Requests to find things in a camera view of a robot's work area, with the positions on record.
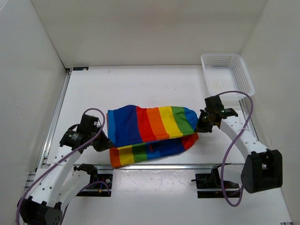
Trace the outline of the rainbow striped shorts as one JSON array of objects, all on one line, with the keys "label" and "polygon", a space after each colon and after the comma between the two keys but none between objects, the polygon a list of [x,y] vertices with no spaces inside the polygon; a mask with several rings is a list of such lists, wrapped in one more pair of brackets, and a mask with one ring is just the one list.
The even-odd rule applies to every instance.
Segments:
[{"label": "rainbow striped shorts", "polygon": [[181,106],[127,105],[107,112],[112,167],[181,154],[198,140],[195,111]]}]

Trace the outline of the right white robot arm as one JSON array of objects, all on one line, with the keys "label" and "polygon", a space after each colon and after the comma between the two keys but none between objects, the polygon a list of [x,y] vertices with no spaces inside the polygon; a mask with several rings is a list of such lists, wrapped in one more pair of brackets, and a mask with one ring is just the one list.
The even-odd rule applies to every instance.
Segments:
[{"label": "right white robot arm", "polygon": [[195,131],[210,133],[213,126],[217,126],[232,140],[245,160],[243,166],[214,166],[210,176],[212,185],[220,188],[230,181],[243,186],[250,194],[282,187],[282,154],[260,143],[244,128],[234,109],[224,108],[219,96],[206,98],[205,104]]}]

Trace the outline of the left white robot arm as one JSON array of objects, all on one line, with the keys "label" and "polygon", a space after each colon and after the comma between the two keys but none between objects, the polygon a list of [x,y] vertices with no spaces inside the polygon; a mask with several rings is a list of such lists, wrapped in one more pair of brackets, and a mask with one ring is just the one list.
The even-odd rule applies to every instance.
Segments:
[{"label": "left white robot arm", "polygon": [[84,112],[80,123],[64,133],[50,167],[20,198],[16,224],[61,225],[70,202],[77,194],[88,188],[110,191],[105,180],[98,177],[98,169],[94,165],[75,165],[89,146],[98,152],[111,147],[112,142],[103,132],[104,124],[104,120]]}]

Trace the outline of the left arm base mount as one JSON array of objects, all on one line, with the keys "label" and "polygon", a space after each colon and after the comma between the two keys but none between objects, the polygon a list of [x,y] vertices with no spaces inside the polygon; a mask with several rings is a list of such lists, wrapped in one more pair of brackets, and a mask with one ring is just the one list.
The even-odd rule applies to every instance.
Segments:
[{"label": "left arm base mount", "polygon": [[111,197],[113,175],[107,173],[98,173],[94,165],[81,164],[74,166],[73,170],[84,171],[90,176],[90,182],[76,196],[82,197]]}]

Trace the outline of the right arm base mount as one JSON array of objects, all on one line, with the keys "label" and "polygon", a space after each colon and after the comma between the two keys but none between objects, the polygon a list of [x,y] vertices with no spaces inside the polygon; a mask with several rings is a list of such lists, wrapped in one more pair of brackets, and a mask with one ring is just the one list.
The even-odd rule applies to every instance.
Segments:
[{"label": "right arm base mount", "polygon": [[[195,178],[191,180],[196,184],[198,199],[221,199],[224,198],[220,175],[218,169],[221,165],[214,165],[210,172],[196,173]],[[225,193],[228,198],[240,197],[240,185],[231,181],[224,180]]]}]

